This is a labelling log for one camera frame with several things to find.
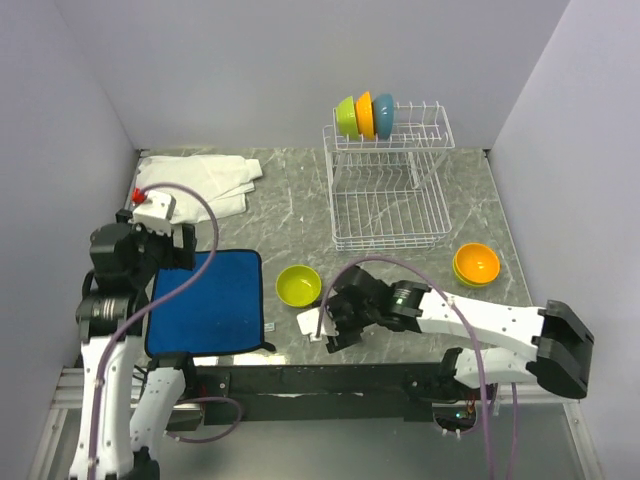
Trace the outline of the yellow-green bowl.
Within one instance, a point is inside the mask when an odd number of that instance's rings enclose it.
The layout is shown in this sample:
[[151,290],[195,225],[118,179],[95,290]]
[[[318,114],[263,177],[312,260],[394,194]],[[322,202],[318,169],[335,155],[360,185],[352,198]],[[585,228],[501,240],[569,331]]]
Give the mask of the yellow-green bowl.
[[275,288],[277,296],[284,304],[303,308],[320,297],[322,280],[313,268],[306,265],[292,265],[280,272]]

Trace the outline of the lime green bowl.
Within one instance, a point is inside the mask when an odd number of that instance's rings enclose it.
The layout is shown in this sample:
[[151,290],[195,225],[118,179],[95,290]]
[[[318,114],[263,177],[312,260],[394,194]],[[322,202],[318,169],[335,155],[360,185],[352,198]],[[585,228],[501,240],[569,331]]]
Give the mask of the lime green bowl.
[[349,140],[354,140],[360,136],[355,102],[352,96],[343,99],[336,107],[336,124],[341,136]]

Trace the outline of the blue bowl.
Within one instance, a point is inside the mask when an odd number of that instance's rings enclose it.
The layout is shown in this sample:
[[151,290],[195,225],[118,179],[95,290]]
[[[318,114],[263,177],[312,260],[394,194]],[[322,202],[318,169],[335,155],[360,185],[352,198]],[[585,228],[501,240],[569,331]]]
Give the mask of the blue bowl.
[[379,140],[388,140],[394,125],[394,100],[391,94],[378,95],[372,103],[375,132]]

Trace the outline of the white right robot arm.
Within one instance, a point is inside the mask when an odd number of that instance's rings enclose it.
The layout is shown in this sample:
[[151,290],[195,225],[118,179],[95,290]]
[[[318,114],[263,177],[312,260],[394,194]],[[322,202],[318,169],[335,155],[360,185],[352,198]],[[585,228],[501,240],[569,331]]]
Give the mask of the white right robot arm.
[[387,284],[358,265],[343,270],[323,299],[316,335],[329,352],[360,341],[364,329],[443,334],[467,338],[469,349],[451,349],[438,374],[440,391],[460,398],[495,383],[536,383],[559,397],[588,393],[595,339],[566,303],[517,307],[441,292],[430,283]]

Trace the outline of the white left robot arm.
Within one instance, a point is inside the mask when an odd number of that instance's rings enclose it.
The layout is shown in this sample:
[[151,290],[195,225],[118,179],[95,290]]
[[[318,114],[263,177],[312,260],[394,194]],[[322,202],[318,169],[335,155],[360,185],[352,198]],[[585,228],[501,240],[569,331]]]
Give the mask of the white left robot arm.
[[75,313],[84,383],[71,479],[158,478],[157,444],[173,407],[199,392],[192,358],[163,354],[150,365],[139,407],[130,409],[142,320],[165,301],[151,301],[148,284],[162,269],[200,274],[194,226],[182,226],[181,235],[177,246],[167,212],[143,216],[121,209],[90,236],[92,268]]

